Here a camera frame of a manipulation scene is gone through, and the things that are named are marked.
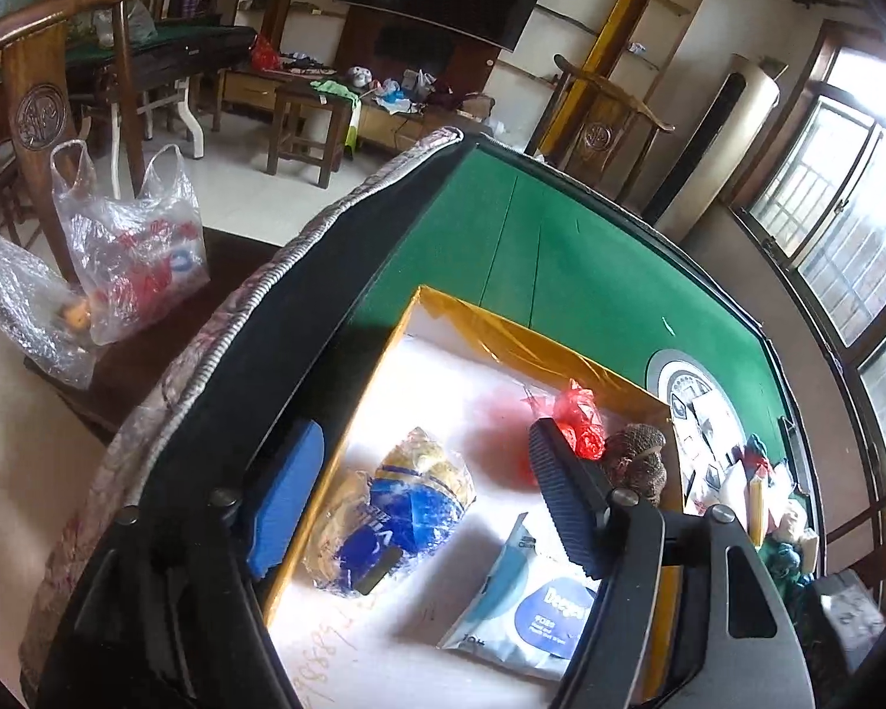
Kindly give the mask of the light blue cloth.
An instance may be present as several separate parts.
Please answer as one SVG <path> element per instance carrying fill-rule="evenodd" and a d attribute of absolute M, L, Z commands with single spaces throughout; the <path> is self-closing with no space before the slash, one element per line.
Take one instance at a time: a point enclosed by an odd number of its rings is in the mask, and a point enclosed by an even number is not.
<path fill-rule="evenodd" d="M 799 602 L 812 584 L 813 576 L 803 571 L 803 557 L 796 544 L 767 538 L 758 555 L 786 605 Z"/>

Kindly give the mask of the white blue Deeyeo wipes pack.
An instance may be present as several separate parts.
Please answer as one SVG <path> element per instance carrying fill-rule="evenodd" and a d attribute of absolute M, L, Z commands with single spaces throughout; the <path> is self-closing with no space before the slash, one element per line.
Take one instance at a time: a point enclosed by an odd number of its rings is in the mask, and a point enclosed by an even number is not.
<path fill-rule="evenodd" d="M 597 600 L 546 520 L 518 515 L 480 589 L 438 646 L 515 674 L 562 679 Z"/>

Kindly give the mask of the white standing air conditioner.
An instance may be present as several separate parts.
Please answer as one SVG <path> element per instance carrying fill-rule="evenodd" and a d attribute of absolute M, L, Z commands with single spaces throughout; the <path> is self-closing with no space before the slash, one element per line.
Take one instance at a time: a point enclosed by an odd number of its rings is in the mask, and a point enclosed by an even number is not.
<path fill-rule="evenodd" d="M 653 192 L 641 218 L 680 243 L 717 199 L 780 101 L 780 86 L 738 53 L 695 133 Z"/>

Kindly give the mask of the red blue small toy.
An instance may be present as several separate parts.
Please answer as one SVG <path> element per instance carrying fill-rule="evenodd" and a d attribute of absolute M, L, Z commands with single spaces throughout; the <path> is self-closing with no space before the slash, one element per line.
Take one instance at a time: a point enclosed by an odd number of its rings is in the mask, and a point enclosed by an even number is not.
<path fill-rule="evenodd" d="M 742 449 L 741 461 L 746 470 L 746 477 L 752 479 L 766 479 L 771 474 L 771 463 L 767 456 L 767 447 L 762 438 L 757 434 L 747 437 L 746 445 Z"/>

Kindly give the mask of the white tissue pack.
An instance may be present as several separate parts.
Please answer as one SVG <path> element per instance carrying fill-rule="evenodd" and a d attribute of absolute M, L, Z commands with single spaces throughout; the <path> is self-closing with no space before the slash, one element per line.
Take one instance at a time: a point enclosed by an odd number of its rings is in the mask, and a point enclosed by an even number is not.
<path fill-rule="evenodd" d="M 789 544 L 800 557 L 800 573 L 813 574 L 818 568 L 819 535 L 808 522 L 807 509 L 791 497 L 783 512 L 774 519 L 771 537 L 776 542 Z"/>

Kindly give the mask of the carved wooden chair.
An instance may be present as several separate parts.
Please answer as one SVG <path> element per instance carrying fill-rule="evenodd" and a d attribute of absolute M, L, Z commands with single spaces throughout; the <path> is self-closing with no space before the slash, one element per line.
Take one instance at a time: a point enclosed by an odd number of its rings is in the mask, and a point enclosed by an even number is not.
<path fill-rule="evenodd" d="M 108 8 L 115 36 L 116 101 L 135 189 L 144 184 L 142 131 L 132 78 L 129 0 L 43 0 L 0 18 L 2 88 L 17 165 L 41 229 L 68 282 L 76 280 L 67 239 L 52 199 L 51 151 L 76 136 L 65 74 L 67 21 Z"/>
<path fill-rule="evenodd" d="M 607 173 L 613 163 L 624 136 L 638 119 L 643 120 L 648 125 L 645 141 L 619 187 L 618 194 L 613 197 L 616 203 L 624 205 L 645 167 L 646 158 L 650 155 L 657 136 L 672 135 L 675 126 L 659 119 L 643 101 L 624 92 L 621 86 L 607 77 L 601 77 L 597 72 L 574 66 L 563 54 L 556 54 L 553 64 L 560 70 L 560 74 L 553 85 L 551 99 L 540 114 L 535 131 L 526 144 L 525 154 L 529 157 L 540 154 L 552 167 L 573 176 L 574 180 L 581 181 L 591 189 L 598 189 L 601 176 Z M 571 88 L 578 82 L 585 83 L 589 88 L 587 94 L 591 106 L 579 124 L 573 142 L 563 149 L 562 155 L 549 155 L 542 151 L 540 145 L 551 128 L 553 119 L 560 113 Z"/>

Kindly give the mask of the red plastic bag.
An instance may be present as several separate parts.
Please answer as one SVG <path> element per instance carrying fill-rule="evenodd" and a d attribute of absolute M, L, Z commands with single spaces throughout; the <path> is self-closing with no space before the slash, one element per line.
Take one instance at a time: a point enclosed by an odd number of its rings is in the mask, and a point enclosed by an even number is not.
<path fill-rule="evenodd" d="M 553 419 L 578 458 L 600 461 L 607 448 L 607 431 L 591 389 L 570 379 L 555 397 L 536 395 L 526 389 L 526 403 L 536 419 Z"/>

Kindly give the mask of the round table centre panel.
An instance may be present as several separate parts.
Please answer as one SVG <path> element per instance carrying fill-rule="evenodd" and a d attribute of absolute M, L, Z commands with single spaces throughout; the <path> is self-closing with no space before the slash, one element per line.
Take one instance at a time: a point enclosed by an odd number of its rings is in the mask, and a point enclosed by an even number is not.
<path fill-rule="evenodd" d="M 746 526 L 746 472 L 735 458 L 746 435 L 728 393 L 701 363 L 677 349 L 655 352 L 645 381 L 646 389 L 670 410 L 683 512 L 702 515 L 724 504 Z"/>

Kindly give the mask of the wooden stool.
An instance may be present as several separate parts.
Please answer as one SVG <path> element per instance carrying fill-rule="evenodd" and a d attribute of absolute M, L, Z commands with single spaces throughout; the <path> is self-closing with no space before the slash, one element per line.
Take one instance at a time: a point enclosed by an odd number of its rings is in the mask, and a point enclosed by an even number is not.
<path fill-rule="evenodd" d="M 326 189 L 344 158 L 350 117 L 345 97 L 308 82 L 278 83 L 265 173 L 275 176 L 281 160 L 304 163 L 318 170 L 318 187 Z"/>

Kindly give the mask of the blue gold snack bag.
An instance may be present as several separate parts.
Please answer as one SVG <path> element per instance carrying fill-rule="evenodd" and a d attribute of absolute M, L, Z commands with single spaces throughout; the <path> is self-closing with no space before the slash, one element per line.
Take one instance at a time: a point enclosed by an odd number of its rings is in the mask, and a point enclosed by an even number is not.
<path fill-rule="evenodd" d="M 368 596 L 434 557 L 475 499 L 462 456 L 414 427 L 376 469 L 340 480 L 305 544 L 305 571 L 331 594 Z"/>

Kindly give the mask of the clear plastic bag printed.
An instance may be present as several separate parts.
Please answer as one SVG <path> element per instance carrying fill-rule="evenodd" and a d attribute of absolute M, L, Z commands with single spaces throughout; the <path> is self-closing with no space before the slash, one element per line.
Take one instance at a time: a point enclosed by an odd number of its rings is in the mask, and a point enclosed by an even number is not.
<path fill-rule="evenodd" d="M 209 282 L 200 205 L 179 147 L 151 157 L 134 199 L 103 194 L 81 139 L 57 144 L 49 170 L 94 343 L 131 338 Z"/>

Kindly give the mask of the yellow taped cardboard box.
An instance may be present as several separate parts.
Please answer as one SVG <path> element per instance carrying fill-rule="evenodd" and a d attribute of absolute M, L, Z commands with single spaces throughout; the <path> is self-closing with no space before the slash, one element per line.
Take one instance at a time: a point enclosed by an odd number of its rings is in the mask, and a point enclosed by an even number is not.
<path fill-rule="evenodd" d="M 546 707 L 600 586 L 566 560 L 535 422 L 601 435 L 669 410 L 544 334 L 414 287 L 353 392 L 265 624 L 305 707 Z"/>

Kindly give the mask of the window with metal grille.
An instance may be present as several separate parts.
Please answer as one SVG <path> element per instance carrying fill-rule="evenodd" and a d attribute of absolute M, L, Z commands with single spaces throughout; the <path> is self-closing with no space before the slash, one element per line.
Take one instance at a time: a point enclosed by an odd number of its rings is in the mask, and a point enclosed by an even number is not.
<path fill-rule="evenodd" d="M 821 334 L 886 487 L 886 38 L 826 21 L 735 207 Z"/>

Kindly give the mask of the brown knitted cloth bundle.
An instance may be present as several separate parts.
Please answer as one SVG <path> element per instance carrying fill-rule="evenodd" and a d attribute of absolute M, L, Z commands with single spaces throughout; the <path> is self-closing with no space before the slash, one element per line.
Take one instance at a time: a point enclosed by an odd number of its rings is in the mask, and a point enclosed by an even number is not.
<path fill-rule="evenodd" d="M 605 440 L 600 466 L 614 488 L 629 488 L 657 506 L 667 483 L 666 436 L 643 422 L 627 424 Z"/>

